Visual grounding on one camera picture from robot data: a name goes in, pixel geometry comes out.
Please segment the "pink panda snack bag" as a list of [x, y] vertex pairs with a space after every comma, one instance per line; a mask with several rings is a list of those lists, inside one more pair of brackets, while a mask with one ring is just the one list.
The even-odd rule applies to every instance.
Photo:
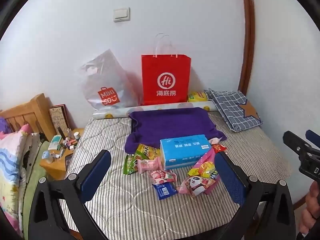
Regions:
[[196, 197], [204, 193], [210, 186], [215, 184], [215, 179], [204, 178], [201, 176], [189, 176], [177, 188], [178, 193], [188, 194]]

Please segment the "pink yellow snack bag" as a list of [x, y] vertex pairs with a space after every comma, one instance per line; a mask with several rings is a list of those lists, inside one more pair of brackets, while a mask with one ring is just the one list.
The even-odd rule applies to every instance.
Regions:
[[189, 176], [201, 176], [203, 178], [209, 178], [216, 180], [218, 172], [214, 164], [215, 151], [211, 148], [205, 153], [198, 162], [189, 170]]

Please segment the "red small snack packet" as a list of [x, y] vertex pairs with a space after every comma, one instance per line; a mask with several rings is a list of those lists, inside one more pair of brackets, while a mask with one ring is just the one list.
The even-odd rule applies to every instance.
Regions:
[[215, 153], [225, 152], [227, 150], [227, 147], [220, 145], [220, 144], [213, 144], [212, 148]]

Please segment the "pink candy-shaped packet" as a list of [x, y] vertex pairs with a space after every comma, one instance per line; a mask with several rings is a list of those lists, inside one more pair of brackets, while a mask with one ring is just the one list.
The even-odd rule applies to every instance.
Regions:
[[155, 159], [138, 159], [137, 160], [138, 173], [143, 174], [147, 171], [162, 170], [162, 162], [160, 157]]

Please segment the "yellow snack packet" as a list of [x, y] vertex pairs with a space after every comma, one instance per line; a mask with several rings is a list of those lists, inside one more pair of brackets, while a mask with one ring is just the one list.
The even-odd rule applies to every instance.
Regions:
[[204, 91], [190, 92], [188, 95], [188, 102], [202, 102], [207, 100], [208, 100], [208, 97]]
[[135, 157], [137, 159], [149, 159], [153, 160], [160, 156], [160, 150], [151, 146], [144, 144], [139, 144], [135, 152]]

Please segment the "dark blue snack packet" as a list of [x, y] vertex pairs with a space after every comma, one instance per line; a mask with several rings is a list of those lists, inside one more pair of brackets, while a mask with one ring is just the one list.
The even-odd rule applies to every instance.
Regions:
[[174, 184], [171, 182], [153, 185], [153, 188], [156, 190], [156, 193], [157, 193], [159, 200], [163, 200], [163, 199], [172, 197], [178, 193]]

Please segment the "strawberry drink pouch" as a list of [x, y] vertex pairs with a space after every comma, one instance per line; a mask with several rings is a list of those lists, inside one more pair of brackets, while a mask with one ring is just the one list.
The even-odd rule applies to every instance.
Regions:
[[164, 183], [175, 183], [177, 176], [171, 171], [155, 170], [147, 172], [152, 185], [160, 185]]

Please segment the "green snack packet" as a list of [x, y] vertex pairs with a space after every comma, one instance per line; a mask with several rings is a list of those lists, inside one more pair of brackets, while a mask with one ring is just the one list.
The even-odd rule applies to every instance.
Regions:
[[138, 159], [140, 159], [138, 154], [127, 154], [125, 158], [123, 174], [130, 175], [138, 172]]

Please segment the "pink bear snack packet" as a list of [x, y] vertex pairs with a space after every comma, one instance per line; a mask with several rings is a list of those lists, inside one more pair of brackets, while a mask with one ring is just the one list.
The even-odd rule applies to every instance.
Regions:
[[214, 138], [212, 138], [212, 139], [209, 139], [209, 143], [210, 143], [211, 145], [216, 145], [216, 144], [219, 144], [219, 142], [220, 142], [222, 139], [223, 139], [223, 137], [221, 137], [221, 138], [214, 137]]

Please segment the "striped mattress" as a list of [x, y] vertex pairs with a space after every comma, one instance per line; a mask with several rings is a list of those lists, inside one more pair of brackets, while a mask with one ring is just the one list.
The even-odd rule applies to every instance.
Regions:
[[[259, 127], [232, 132], [217, 112], [210, 122], [225, 133], [223, 142], [233, 163], [260, 181], [276, 183], [292, 169]], [[79, 173], [101, 150], [111, 154], [111, 166], [94, 197], [86, 203], [93, 219], [109, 239], [179, 239], [227, 224], [239, 205], [222, 181], [208, 194], [192, 197], [156, 189], [147, 173], [124, 173], [125, 142], [131, 132], [129, 118], [89, 119], [67, 170]]]

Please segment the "grey plaid folded cloth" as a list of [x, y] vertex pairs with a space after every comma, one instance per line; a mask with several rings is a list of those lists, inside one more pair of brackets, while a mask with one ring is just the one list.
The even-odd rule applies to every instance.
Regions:
[[204, 92], [214, 103], [231, 131], [241, 132], [263, 124], [257, 111], [242, 92], [218, 92], [212, 89]]

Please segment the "colourful striped pillow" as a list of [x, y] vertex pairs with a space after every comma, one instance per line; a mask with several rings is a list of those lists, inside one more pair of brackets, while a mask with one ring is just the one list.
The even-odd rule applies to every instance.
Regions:
[[18, 188], [22, 152], [30, 134], [25, 124], [17, 132], [1, 134], [1, 209], [14, 230], [21, 235], [18, 218]]

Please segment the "yellow snack packet behind roll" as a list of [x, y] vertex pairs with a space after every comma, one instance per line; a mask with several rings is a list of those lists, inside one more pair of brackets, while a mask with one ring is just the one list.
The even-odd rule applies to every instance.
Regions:
[[188, 102], [202, 102], [207, 100], [208, 100], [208, 97], [204, 91], [190, 92], [188, 95]]

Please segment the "brown wooden door frame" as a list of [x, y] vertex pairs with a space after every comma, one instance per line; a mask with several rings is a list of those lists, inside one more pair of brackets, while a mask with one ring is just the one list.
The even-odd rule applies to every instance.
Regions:
[[254, 0], [244, 0], [245, 40], [244, 54], [238, 90], [247, 94], [254, 57], [255, 45], [255, 10]]

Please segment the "wall light switch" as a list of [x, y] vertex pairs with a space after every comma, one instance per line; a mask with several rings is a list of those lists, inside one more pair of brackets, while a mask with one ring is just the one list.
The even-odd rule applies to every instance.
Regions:
[[130, 8], [119, 8], [113, 11], [114, 22], [125, 22], [130, 20]]

